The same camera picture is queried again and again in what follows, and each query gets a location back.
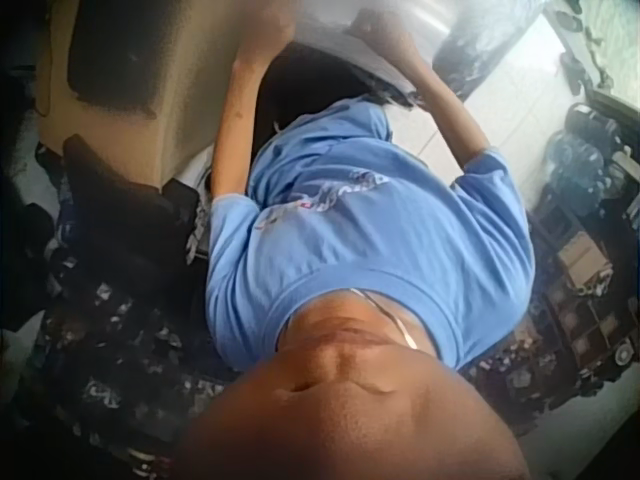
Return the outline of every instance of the blue t-shirt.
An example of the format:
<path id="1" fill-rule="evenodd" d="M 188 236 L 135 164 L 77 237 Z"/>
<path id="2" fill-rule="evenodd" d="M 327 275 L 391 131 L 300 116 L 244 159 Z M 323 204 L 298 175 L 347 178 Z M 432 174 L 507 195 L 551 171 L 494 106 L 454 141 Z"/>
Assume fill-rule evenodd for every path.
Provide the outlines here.
<path id="1" fill-rule="evenodd" d="M 214 201 L 207 315 L 230 366 L 271 357 L 300 307 L 349 288 L 413 313 L 456 369 L 521 320 L 533 249 L 503 159 L 449 187 L 390 140 L 381 107 L 339 102 L 263 148 L 248 196 Z"/>

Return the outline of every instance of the patterned fabric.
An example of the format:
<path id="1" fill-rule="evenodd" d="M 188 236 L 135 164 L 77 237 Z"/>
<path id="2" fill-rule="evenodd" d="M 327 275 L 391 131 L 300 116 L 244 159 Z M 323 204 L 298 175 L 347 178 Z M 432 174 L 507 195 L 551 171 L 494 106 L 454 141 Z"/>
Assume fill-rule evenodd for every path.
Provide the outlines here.
<path id="1" fill-rule="evenodd" d="M 44 406 L 142 476 L 165 469 L 158 455 L 237 378 L 215 355 L 203 292 L 193 312 L 150 308 L 93 281 L 64 249 L 51 267 L 62 295 L 45 312 L 18 405 Z M 194 274 L 203 288 L 205 272 Z"/>

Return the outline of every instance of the printed design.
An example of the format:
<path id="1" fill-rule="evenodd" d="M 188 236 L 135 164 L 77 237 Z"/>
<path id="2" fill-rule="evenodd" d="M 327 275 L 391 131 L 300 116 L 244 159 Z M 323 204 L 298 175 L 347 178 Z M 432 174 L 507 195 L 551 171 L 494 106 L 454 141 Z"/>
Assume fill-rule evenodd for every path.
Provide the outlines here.
<path id="1" fill-rule="evenodd" d="M 347 182 L 326 183 L 320 188 L 318 194 L 313 197 L 298 194 L 301 197 L 300 199 L 285 205 L 272 207 L 267 217 L 259 222 L 255 229 L 264 230 L 277 223 L 288 212 L 294 210 L 305 209 L 319 213 L 326 212 L 331 210 L 338 200 L 345 195 L 368 192 L 389 182 L 389 177 L 379 173 L 368 170 L 354 171 L 349 175 Z"/>

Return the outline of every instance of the neck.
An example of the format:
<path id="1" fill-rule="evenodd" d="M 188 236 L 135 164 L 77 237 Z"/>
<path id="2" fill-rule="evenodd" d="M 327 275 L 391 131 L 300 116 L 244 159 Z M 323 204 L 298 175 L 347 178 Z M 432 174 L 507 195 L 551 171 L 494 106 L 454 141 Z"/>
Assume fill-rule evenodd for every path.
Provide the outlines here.
<path id="1" fill-rule="evenodd" d="M 405 309 L 388 300 L 385 302 L 385 309 L 402 321 L 418 349 L 436 357 L 434 344 L 420 322 Z M 350 292 L 328 294 L 305 305 L 281 333 L 278 348 L 292 347 L 322 335 L 345 330 L 361 331 L 408 348 L 405 336 L 391 319 L 367 300 Z"/>

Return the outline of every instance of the white floor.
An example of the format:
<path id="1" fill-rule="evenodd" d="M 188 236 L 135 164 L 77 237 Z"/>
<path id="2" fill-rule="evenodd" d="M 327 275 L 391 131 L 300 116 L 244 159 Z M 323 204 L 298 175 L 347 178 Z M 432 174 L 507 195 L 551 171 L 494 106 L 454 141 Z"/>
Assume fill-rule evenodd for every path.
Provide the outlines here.
<path id="1" fill-rule="evenodd" d="M 564 47 L 541 16 L 466 105 L 491 143 L 505 155 L 525 204 L 533 208 L 547 180 L 544 151 L 564 125 L 573 97 L 560 67 Z M 445 182 L 462 174 L 431 115 L 387 108 L 394 141 Z"/>

